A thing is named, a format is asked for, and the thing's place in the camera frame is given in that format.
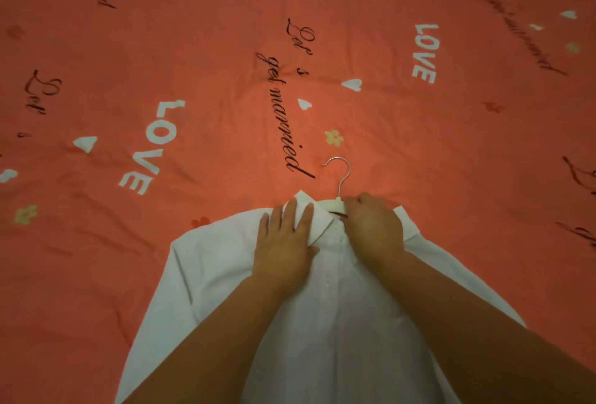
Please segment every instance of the finger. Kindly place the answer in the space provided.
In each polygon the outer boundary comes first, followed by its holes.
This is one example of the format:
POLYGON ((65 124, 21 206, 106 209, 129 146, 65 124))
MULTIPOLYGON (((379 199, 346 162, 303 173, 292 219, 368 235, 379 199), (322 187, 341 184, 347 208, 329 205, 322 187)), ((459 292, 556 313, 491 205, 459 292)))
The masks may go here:
POLYGON ((296 198, 288 201, 286 205, 286 210, 284 211, 284 215, 281 219, 281 229, 282 231, 292 233, 294 231, 294 220, 296 220, 296 206, 298 203, 296 202, 296 198))
POLYGON ((273 208, 271 218, 269 219, 269 233, 277 233, 281 224, 281 206, 273 208))
POLYGON ((307 251, 308 251, 308 256, 309 256, 309 258, 310 258, 310 260, 311 260, 311 261, 312 261, 312 259, 313 259, 314 257, 316 257, 316 256, 317 256, 317 253, 318 253, 320 250, 321 250, 320 248, 318 248, 318 247, 315 247, 314 245, 311 245, 311 246, 310 246, 310 247, 307 249, 307 251))
POLYGON ((369 202, 373 199, 374 197, 372 195, 370 195, 368 192, 362 192, 360 195, 358 195, 358 201, 360 203, 366 203, 369 202))
POLYGON ((309 203, 308 205, 306 205, 306 208, 304 209, 304 212, 302 213, 302 217, 300 218, 300 221, 298 222, 298 227, 296 227, 296 232, 300 233, 302 235, 306 235, 307 239, 308 239, 308 235, 310 233, 310 224, 312 223, 312 214, 314 212, 315 207, 313 206, 312 203, 309 203))
POLYGON ((350 211, 354 211, 354 209, 356 209, 356 205, 360 204, 358 199, 354 197, 344 197, 343 203, 346 205, 347 216, 350 215, 350 211))
POLYGON ((267 238, 267 225, 269 224, 269 214, 266 212, 261 217, 259 222, 259 233, 257 234, 257 247, 264 243, 264 240, 267 238))

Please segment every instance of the bed sheet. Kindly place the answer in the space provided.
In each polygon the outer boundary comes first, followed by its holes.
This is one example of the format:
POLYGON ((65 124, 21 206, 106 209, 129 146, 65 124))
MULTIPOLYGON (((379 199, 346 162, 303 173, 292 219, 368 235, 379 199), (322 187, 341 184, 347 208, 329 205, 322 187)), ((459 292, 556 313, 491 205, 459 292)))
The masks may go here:
POLYGON ((170 242, 335 156, 596 370, 595 2, 0 0, 0 400, 113 402, 170 242))

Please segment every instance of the clothes hanger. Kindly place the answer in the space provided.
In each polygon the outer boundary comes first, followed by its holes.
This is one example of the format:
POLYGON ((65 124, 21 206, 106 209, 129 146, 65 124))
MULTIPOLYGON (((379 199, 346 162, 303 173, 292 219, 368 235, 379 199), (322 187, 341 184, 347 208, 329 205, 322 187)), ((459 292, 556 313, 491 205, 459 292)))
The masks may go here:
POLYGON ((342 161, 344 161, 347 164, 347 175, 344 176, 343 180, 341 180, 339 182, 339 187, 337 188, 337 198, 333 199, 333 200, 321 200, 318 201, 317 203, 319 205, 322 206, 322 208, 325 211, 328 212, 335 212, 336 214, 341 214, 343 216, 346 215, 346 205, 345 203, 341 200, 341 184, 346 180, 346 178, 350 175, 350 172, 352 171, 352 166, 350 166, 350 163, 347 162, 346 159, 344 158, 340 158, 339 156, 336 156, 334 158, 329 159, 326 163, 321 164, 321 167, 325 167, 327 164, 329 164, 329 162, 331 162, 333 159, 341 159, 342 161))

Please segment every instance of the white heart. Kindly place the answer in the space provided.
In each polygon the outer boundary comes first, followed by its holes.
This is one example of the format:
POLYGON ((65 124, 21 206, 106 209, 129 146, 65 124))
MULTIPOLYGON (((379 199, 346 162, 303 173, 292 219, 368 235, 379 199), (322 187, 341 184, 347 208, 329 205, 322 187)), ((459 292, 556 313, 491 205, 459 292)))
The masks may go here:
POLYGON ((561 16, 564 16, 569 19, 577 19, 577 13, 574 10, 568 10, 561 13, 561 16))
POLYGON ((360 91, 362 81, 360 79, 350 79, 349 81, 342 82, 341 84, 348 89, 352 89, 353 91, 360 91))
POLYGON ((97 137, 79 137, 76 140, 73 140, 74 146, 81 148, 85 153, 90 152, 93 150, 93 145, 97 142, 97 137))
POLYGON ((7 168, 5 171, 0 173, 0 183, 5 183, 11 178, 16 178, 18 174, 19 172, 17 172, 16 170, 11 170, 7 168))
POLYGON ((309 107, 312 107, 312 104, 300 98, 298 99, 298 104, 303 111, 307 110, 309 107))

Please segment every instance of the shirt sleeve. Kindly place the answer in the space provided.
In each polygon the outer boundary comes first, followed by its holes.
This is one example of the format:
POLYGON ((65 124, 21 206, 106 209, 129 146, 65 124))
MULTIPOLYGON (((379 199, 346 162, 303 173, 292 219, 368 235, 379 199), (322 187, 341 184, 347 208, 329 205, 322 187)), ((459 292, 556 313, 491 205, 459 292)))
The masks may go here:
POLYGON ((130 393, 162 363, 198 325, 174 247, 128 354, 115 404, 130 393))

